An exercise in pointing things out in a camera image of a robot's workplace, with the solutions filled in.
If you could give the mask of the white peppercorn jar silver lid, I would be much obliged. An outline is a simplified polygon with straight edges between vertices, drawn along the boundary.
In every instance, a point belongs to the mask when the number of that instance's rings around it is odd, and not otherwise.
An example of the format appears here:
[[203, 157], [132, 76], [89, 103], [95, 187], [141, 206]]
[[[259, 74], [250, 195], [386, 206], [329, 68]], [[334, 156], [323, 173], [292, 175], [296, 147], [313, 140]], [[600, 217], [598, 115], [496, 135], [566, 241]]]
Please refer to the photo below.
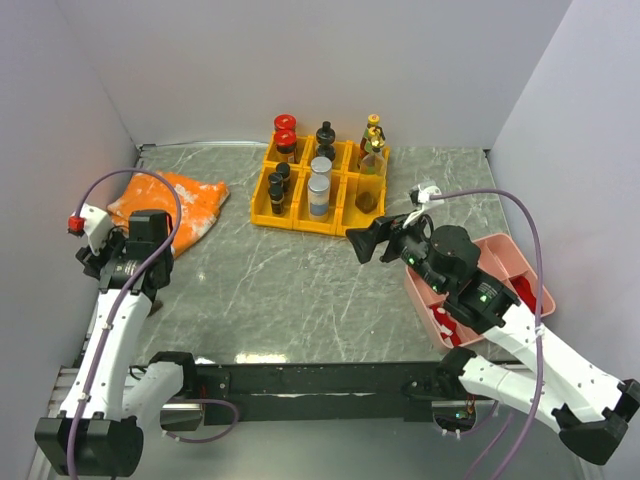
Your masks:
[[314, 157], [310, 162], [310, 168], [313, 175], [325, 177], [331, 181], [332, 161], [325, 156]]

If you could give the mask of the silver cap spice bottle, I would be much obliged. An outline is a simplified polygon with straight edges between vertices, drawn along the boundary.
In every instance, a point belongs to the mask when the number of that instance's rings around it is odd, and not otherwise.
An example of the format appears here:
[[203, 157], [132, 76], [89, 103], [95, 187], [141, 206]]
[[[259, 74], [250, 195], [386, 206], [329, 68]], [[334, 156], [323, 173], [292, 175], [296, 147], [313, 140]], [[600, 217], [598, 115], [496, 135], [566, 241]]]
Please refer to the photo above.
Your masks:
[[327, 177], [312, 174], [307, 183], [309, 218], [325, 221], [329, 215], [330, 181]]

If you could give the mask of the red lid sauce jar front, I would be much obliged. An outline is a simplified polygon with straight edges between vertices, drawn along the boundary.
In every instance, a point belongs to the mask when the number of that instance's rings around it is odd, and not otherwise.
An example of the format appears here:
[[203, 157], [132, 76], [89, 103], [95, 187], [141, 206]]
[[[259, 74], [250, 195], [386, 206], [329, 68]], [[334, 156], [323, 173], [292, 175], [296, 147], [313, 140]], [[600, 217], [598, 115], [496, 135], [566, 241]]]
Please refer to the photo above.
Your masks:
[[274, 133], [274, 144], [281, 162], [294, 163], [297, 160], [297, 135], [291, 131]]

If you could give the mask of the chili sauce bottle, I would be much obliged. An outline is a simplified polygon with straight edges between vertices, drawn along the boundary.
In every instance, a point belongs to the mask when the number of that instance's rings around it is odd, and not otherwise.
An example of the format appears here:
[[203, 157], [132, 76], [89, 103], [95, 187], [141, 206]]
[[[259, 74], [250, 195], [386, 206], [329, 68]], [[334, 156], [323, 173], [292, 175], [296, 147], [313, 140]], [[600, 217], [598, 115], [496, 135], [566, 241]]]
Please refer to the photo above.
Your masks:
[[373, 132], [373, 128], [370, 127], [365, 130], [365, 133], [362, 136], [360, 147], [359, 147], [359, 157], [357, 161], [358, 170], [361, 169], [362, 160], [370, 153], [372, 132]]
[[367, 135], [371, 137], [382, 131], [380, 127], [380, 116], [378, 114], [370, 114], [367, 118]]

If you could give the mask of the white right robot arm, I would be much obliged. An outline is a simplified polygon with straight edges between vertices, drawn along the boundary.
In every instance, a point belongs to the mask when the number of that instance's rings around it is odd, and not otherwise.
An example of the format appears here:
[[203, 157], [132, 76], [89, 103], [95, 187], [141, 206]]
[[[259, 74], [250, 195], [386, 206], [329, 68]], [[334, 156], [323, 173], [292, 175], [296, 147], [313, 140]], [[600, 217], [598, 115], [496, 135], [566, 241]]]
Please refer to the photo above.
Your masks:
[[450, 398], [469, 394], [490, 397], [535, 417], [559, 435], [574, 454], [604, 465], [620, 445], [639, 409], [639, 384], [620, 380], [596, 367], [543, 325], [528, 306], [498, 278], [478, 266], [480, 248], [460, 226], [444, 225], [431, 235], [425, 224], [405, 223], [402, 215], [378, 217], [367, 228], [346, 236], [360, 263], [381, 257], [402, 260], [437, 294], [444, 310], [460, 324], [499, 345], [534, 377], [499, 367], [474, 351], [452, 349], [439, 365], [438, 386]]

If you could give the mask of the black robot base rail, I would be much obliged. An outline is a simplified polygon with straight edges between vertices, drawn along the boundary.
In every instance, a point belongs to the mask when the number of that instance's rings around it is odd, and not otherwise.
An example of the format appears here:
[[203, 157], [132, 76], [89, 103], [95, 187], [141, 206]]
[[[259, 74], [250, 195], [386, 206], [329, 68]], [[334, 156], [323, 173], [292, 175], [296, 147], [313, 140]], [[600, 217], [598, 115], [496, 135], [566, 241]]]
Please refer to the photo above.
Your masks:
[[469, 394], [436, 362], [198, 365], [174, 402], [223, 400], [241, 422], [400, 418], [430, 422], [436, 406], [485, 398]]

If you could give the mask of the small black cap shaker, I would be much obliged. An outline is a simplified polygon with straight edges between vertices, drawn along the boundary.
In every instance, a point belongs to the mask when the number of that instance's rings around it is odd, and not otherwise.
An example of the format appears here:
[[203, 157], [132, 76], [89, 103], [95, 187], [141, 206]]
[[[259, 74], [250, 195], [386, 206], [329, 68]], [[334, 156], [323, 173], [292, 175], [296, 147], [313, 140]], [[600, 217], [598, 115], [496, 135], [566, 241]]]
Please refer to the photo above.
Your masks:
[[282, 177], [282, 188], [287, 193], [290, 189], [290, 165], [287, 162], [280, 162], [276, 166], [276, 172]]
[[273, 215], [281, 216], [284, 214], [284, 190], [281, 185], [271, 185], [268, 190], [271, 211]]
[[273, 172], [268, 175], [269, 187], [277, 187], [284, 190], [283, 176], [279, 172]]

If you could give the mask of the glass oil bottle gold spout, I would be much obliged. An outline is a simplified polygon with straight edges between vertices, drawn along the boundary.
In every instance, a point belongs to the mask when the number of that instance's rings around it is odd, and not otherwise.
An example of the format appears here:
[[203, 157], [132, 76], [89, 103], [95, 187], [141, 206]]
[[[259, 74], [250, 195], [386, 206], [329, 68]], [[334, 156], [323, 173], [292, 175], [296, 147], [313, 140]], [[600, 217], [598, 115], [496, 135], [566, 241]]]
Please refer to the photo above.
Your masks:
[[[377, 153], [385, 146], [382, 131], [371, 137], [370, 153]], [[379, 203], [385, 178], [374, 174], [359, 174], [355, 205], [364, 214], [373, 212]]]

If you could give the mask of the white powder bottle black cap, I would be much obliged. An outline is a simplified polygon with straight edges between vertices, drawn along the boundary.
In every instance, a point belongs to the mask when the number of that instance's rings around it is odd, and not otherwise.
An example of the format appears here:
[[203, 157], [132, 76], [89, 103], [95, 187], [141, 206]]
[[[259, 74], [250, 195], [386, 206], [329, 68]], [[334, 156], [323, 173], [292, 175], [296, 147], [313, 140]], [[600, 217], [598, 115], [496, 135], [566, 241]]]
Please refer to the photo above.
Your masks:
[[323, 121], [321, 127], [316, 131], [315, 137], [319, 146], [331, 146], [336, 137], [331, 122]]

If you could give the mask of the red lid sauce jar back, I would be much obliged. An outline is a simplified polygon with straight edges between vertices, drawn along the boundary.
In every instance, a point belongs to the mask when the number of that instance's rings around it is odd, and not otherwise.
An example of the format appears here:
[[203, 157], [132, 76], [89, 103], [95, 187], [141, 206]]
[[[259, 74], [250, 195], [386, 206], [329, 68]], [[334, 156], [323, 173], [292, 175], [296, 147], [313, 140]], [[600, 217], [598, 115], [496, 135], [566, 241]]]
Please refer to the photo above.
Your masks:
[[277, 115], [273, 120], [273, 126], [275, 132], [291, 131], [296, 132], [297, 119], [295, 116], [284, 113]]

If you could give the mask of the red lid sauce jar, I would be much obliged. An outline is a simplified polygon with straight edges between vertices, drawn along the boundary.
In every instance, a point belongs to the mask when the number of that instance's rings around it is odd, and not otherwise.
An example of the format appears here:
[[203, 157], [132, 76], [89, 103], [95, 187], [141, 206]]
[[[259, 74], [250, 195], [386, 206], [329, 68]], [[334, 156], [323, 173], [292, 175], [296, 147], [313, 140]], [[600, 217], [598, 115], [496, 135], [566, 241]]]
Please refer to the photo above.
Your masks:
[[274, 133], [274, 144], [281, 162], [294, 163], [297, 160], [297, 135], [291, 131]]
[[297, 119], [295, 116], [284, 113], [277, 115], [273, 120], [273, 126], [275, 132], [291, 131], [296, 132]]

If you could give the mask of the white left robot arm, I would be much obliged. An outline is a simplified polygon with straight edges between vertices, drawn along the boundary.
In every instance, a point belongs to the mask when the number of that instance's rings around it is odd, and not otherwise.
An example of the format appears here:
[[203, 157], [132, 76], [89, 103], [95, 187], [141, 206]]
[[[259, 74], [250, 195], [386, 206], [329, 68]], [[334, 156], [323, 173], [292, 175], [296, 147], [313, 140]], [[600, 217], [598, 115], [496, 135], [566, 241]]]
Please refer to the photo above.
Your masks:
[[187, 352], [159, 352], [140, 380], [126, 385], [137, 338], [158, 291], [170, 283], [172, 219], [162, 210], [134, 212], [125, 228], [84, 205], [69, 231], [86, 235], [76, 253], [85, 275], [98, 282], [98, 297], [76, 377], [57, 412], [38, 421], [35, 441], [54, 471], [80, 476], [129, 477], [144, 435], [172, 399], [186, 402], [200, 388]]

